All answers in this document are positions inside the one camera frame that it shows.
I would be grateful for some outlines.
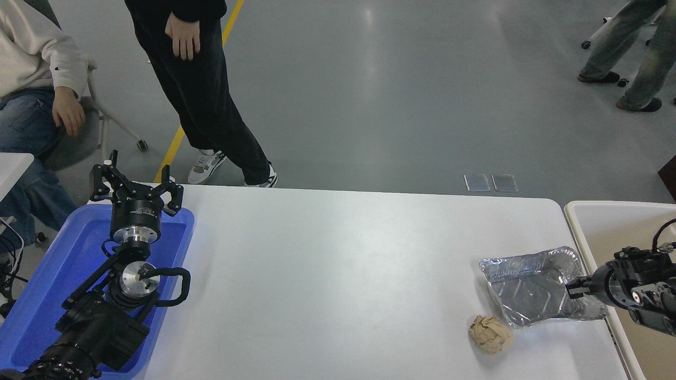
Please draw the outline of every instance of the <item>yellow floor line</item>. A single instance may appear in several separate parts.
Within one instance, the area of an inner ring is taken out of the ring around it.
[[[242,8],[242,3],[244,3],[244,0],[237,0],[237,4],[235,5],[235,8],[233,9],[232,13],[230,14],[230,18],[228,19],[228,23],[225,24],[225,28],[223,29],[223,35],[221,36],[221,41],[223,41],[223,45],[225,46],[225,41],[228,40],[228,36],[230,35],[230,31],[233,29],[233,25],[235,25],[235,20],[237,19],[237,15],[239,14],[239,10]],[[160,168],[158,169],[158,173],[155,175],[155,179],[153,182],[158,183],[162,180],[162,168],[165,165],[171,165],[174,161],[174,157],[176,157],[176,153],[178,152],[178,148],[180,147],[180,143],[183,142],[183,137],[185,136],[185,132],[183,132],[183,128],[181,126],[178,126],[178,130],[176,131],[176,134],[174,135],[174,139],[172,140],[171,144],[169,145],[169,149],[167,149],[167,153],[164,155],[164,160],[162,160],[162,163],[160,164]]]

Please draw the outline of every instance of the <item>robotic arm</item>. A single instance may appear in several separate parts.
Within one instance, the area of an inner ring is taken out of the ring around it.
[[[90,173],[91,200],[113,203],[110,239],[119,244],[113,254],[63,302],[66,313],[56,329],[60,338],[23,373],[6,369],[0,380],[84,380],[100,377],[100,364],[119,371],[149,333],[143,324],[152,308],[175,306],[189,292],[190,273],[183,268],[155,268],[146,262],[150,245],[160,238],[162,210],[170,216],[180,210],[183,187],[162,170],[157,187],[128,180],[116,168],[117,151],[110,161],[95,165]],[[112,187],[103,183],[105,178]],[[160,195],[172,196],[164,204]],[[161,276],[181,276],[181,293],[175,300],[159,300]]]
[[[669,256],[676,242],[657,247],[659,235],[674,222],[660,228],[651,250],[623,248],[592,276],[570,281],[566,284],[570,297],[595,296],[606,305],[627,310],[639,325],[676,336],[676,264]]]

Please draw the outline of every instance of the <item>white table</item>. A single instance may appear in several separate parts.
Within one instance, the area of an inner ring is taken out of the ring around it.
[[[0,200],[33,162],[29,153],[0,153]]]
[[[479,259],[574,246],[553,201],[186,186],[183,206],[191,292],[138,378],[626,379],[602,320],[493,356],[468,336],[498,313]]]

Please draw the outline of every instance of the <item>blue plastic tray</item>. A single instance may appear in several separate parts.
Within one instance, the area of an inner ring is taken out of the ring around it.
[[[109,237],[111,212],[110,205],[91,204],[68,217],[0,326],[0,369],[24,371],[59,338],[60,333],[54,326],[66,312],[62,302],[106,259],[101,243]],[[190,210],[182,209],[173,218],[163,214],[162,235],[151,244],[148,262],[158,268],[181,266],[194,224],[195,217]],[[158,288],[161,300],[172,297],[176,282],[176,277],[162,278]],[[155,346],[166,310],[153,308],[144,321],[150,327],[150,334],[143,345],[119,372],[101,365],[102,379],[131,379],[143,369]]]

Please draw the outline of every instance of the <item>crumpled paper ball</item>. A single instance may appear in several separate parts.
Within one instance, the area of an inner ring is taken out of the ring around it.
[[[494,316],[477,316],[469,327],[469,335],[479,348],[488,354],[497,354],[514,340],[512,330]]]

